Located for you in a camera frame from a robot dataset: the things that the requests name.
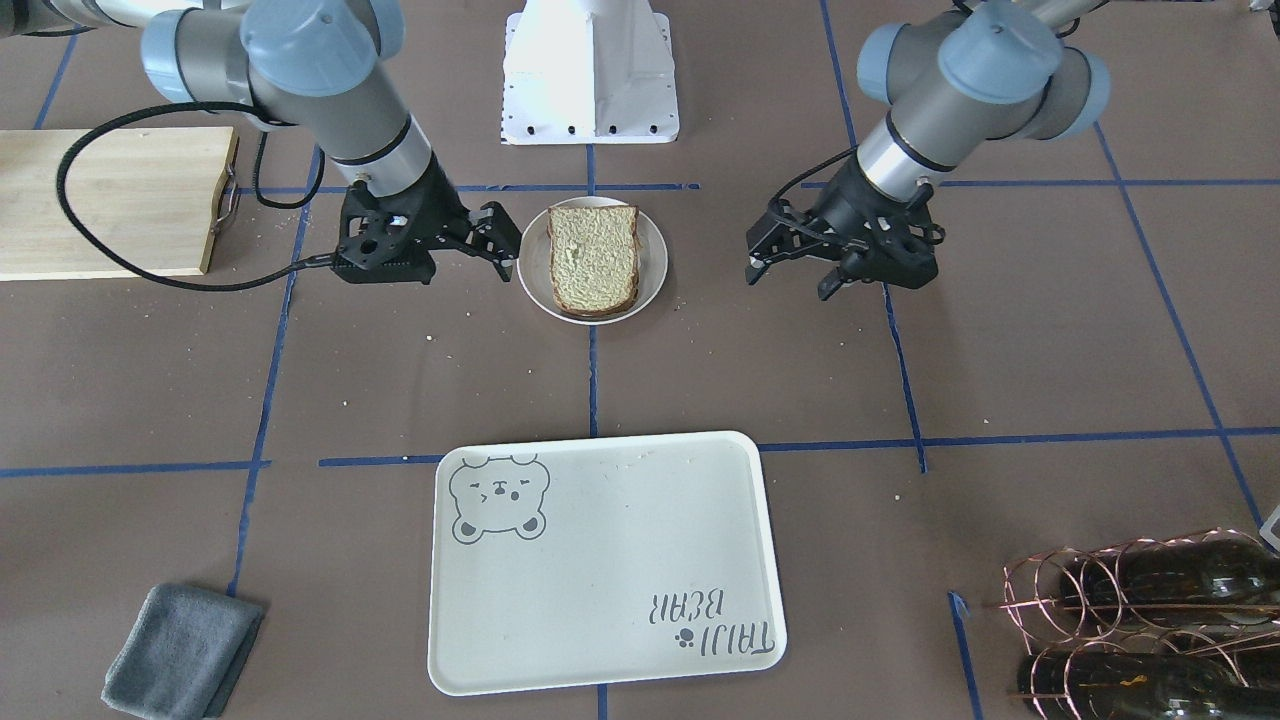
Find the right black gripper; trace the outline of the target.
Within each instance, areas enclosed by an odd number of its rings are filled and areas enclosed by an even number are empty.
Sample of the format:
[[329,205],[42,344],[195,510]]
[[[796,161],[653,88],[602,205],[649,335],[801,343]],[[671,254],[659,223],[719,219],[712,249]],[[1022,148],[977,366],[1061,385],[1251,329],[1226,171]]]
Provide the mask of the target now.
[[490,263],[509,283],[522,231],[497,201],[468,211],[442,164],[430,160],[407,190],[376,196],[358,179],[346,191],[346,260],[388,263],[420,240],[463,241],[462,251]]

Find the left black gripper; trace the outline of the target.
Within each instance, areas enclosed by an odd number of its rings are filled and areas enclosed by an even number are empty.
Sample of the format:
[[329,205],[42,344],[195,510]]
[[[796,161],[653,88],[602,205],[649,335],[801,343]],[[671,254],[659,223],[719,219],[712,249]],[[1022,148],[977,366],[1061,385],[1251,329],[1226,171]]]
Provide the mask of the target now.
[[[771,200],[748,229],[748,284],[755,284],[774,264],[799,258],[840,260],[855,245],[872,246],[872,229],[882,228],[909,252],[934,254],[936,233],[927,202],[934,182],[923,176],[908,182],[908,197],[883,195],[865,177],[856,156],[845,160],[820,191],[815,204],[796,214],[786,199]],[[870,283],[863,258],[844,258],[818,282],[817,296],[829,300],[838,290]]]

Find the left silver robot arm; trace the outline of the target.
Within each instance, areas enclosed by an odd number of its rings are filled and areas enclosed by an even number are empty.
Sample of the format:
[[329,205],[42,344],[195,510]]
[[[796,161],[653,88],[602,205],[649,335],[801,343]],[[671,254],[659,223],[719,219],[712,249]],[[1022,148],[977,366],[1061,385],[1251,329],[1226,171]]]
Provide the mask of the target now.
[[831,263],[820,299],[855,283],[918,290],[938,275],[945,229],[928,204],[980,145],[1078,135],[1108,102],[1111,78],[1064,37],[1096,1],[956,1],[922,24],[876,28],[858,58],[864,95],[883,119],[836,154],[836,172],[806,210],[776,192],[746,233],[745,277],[773,265]]

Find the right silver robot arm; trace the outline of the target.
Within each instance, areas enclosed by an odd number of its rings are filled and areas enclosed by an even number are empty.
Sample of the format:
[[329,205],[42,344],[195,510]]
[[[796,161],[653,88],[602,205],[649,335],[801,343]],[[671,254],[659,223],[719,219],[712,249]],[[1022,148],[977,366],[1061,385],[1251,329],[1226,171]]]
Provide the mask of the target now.
[[353,283],[429,283],[454,250],[509,281],[521,232],[498,202],[467,209],[383,63],[403,46],[397,1],[5,1],[3,36],[138,28],[143,69],[166,100],[88,131],[55,174],[69,223],[113,263],[156,281],[91,236],[67,192],[76,158],[128,124],[182,111],[234,113],[261,129],[306,128],[347,179],[333,252],[278,278],[326,268]]

